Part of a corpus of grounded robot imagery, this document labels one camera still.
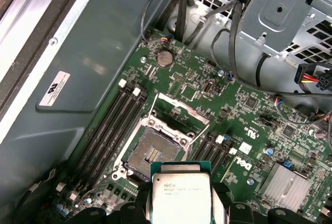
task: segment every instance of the white sticker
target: white sticker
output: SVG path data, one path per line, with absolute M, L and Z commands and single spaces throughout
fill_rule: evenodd
M 44 97 L 40 101 L 40 106 L 52 106 L 59 96 L 61 90 L 69 79 L 70 74 L 59 71 L 50 87 L 47 89 Z
M 242 142 L 239 150 L 243 152 L 244 154 L 248 155 L 249 152 L 251 151 L 252 146 L 247 144 L 246 142 Z

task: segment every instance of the screw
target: screw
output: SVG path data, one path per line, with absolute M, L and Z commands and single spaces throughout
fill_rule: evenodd
M 219 77 L 223 77 L 225 72 L 220 69 L 217 74 L 218 74 Z
M 52 37 L 49 41 L 48 41 L 48 44 L 53 46 L 53 45 L 56 45 L 58 44 L 58 40 L 55 38 L 55 37 Z
M 187 0 L 187 5 L 188 6 L 194 6 L 195 5 L 195 1 L 194 0 Z
M 248 178 L 248 180 L 247 180 L 247 184 L 248 185 L 254 185 L 254 183 L 255 183 L 255 181 L 252 179 L 252 178 Z
M 237 205 L 235 205 L 235 207 L 238 209 L 245 209 L 245 206 L 242 204 L 237 204 Z
M 187 144 L 187 141 L 186 141 L 184 138 L 182 138 L 182 139 L 180 140 L 180 145 L 185 146 L 186 144 Z
M 146 63 L 146 61 L 147 61 L 147 58 L 146 58 L 146 57 L 141 57 L 141 62 L 142 62 L 142 63 Z
M 154 125 L 155 122 L 154 122 L 153 120 L 149 120 L 148 124 L 149 124 L 149 125 Z
M 275 213 L 276 213 L 277 215 L 286 215 L 286 212 L 283 211 L 283 210 L 280 210 L 280 209 L 277 209 L 277 210 L 275 211 Z

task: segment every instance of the capacitor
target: capacitor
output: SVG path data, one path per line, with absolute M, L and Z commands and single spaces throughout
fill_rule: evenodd
M 230 136 L 228 134 L 224 134 L 224 140 L 230 140 Z
M 252 185 L 254 185 L 254 183 L 255 183 L 255 181 L 252 178 L 248 178 L 248 180 L 247 180 L 248 185 L 252 186 Z
M 92 203 L 92 199 L 91 199 L 91 198 L 86 198 L 86 199 L 85 199 L 85 203 L 87 203 L 87 204 L 91 204 L 91 203 Z
M 70 213 L 70 211 L 71 211 L 71 208 L 70 208 L 70 207 L 65 207 L 65 208 L 62 210 L 62 213 L 63 213 L 64 215 L 68 215 L 68 214 Z
M 62 211 L 63 210 L 63 205 L 62 204 L 58 204 L 57 205 L 57 209 L 60 210 L 60 211 Z
M 263 152 L 268 156 L 273 155 L 273 149 L 272 148 L 264 148 Z

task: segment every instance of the metal bracket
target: metal bracket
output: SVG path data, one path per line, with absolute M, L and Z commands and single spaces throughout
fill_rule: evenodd
M 265 53 L 278 54 L 292 42 L 310 9 L 306 0 L 252 0 L 239 36 Z

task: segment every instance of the red wire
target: red wire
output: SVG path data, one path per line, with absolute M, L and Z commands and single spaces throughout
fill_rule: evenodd
M 316 82 L 319 81 L 316 77 L 313 77 L 313 76 L 310 76 L 310 75 L 307 75 L 307 74 L 303 75 L 303 78 L 307 79 L 307 80 L 316 81 Z

